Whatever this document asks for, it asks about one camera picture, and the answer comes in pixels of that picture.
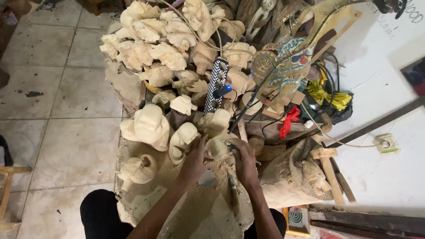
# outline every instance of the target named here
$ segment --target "white wall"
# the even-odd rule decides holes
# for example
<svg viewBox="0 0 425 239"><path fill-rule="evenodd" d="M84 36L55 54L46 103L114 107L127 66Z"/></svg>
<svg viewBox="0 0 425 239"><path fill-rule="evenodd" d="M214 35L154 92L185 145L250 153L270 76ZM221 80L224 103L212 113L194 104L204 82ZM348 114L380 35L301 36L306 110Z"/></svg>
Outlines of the white wall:
<svg viewBox="0 0 425 239"><path fill-rule="evenodd" d="M418 12L411 17L425 15L424 0L409 1L408 6L407 12ZM352 117L330 132L336 139L416 99L400 69L425 57L425 19L411 19L405 12L395 20L395 14L380 14L370 3L354 7L363 12L362 18L334 44L335 55L346 66L340 69L340 89L354 93ZM357 204L347 201L345 208L425 217L424 107L350 144L371 145L375 136L387 133L399 143L398 154L380 155L376 148L338 148L337 164L357 199Z"/></svg>

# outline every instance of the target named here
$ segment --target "person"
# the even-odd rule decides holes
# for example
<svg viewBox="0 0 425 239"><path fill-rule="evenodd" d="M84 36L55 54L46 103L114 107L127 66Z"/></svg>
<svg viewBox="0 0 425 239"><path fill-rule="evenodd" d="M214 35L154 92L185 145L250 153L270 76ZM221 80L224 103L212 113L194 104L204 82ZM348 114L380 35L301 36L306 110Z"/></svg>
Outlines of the person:
<svg viewBox="0 0 425 239"><path fill-rule="evenodd" d="M156 238L180 198L210 168L211 162L204 164L206 139L207 136L195 139L173 186L135 228L119 219L118 201L113 192L99 189L89 193L80 206L86 239ZM236 176L248 192L254 212L254 223L245 231L244 238L282 239L286 220L282 213L267 206L255 167L255 151L243 140L231 139L230 142L238 148L233 150Z"/></svg>

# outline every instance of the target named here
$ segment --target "red plastic bag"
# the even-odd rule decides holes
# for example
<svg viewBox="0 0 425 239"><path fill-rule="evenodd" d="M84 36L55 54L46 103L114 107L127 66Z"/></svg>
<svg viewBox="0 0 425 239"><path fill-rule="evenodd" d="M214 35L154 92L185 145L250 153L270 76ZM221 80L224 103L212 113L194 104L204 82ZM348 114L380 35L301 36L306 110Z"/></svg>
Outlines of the red plastic bag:
<svg viewBox="0 0 425 239"><path fill-rule="evenodd" d="M292 122L291 121L298 121L300 118L298 115L300 115L300 110L295 105L287 114L286 119L283 121L283 126L281 130L279 131L279 136L281 138L286 137L288 132L291 130Z"/></svg>

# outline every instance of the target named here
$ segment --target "tile floor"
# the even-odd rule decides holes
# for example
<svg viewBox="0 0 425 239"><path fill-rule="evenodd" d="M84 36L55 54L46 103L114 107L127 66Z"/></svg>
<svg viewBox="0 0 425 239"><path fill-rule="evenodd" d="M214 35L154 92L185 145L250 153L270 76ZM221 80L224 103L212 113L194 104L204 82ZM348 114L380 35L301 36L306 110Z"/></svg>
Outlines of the tile floor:
<svg viewBox="0 0 425 239"><path fill-rule="evenodd" d="M63 0L30 12L0 62L11 76L0 90L0 134L15 166L34 169L14 176L6 221L22 224L0 238L85 238L81 201L114 190L122 105L98 46L122 10L101 3L97 17L86 9Z"/></svg>

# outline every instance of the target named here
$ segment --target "checkered power strip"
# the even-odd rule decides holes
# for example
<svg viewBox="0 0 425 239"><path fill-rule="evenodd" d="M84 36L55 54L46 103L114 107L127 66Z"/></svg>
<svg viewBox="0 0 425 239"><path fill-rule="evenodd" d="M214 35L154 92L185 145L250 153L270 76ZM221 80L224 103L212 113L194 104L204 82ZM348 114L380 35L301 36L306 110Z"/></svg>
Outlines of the checkered power strip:
<svg viewBox="0 0 425 239"><path fill-rule="evenodd" d="M227 77L227 70L229 68L229 63L218 57L213 64L210 83L208 84L208 94L207 100L205 102L204 115L209 112L214 113L217 109L220 108L221 100L223 97L215 99L213 97L213 92L224 87L224 83Z"/></svg>

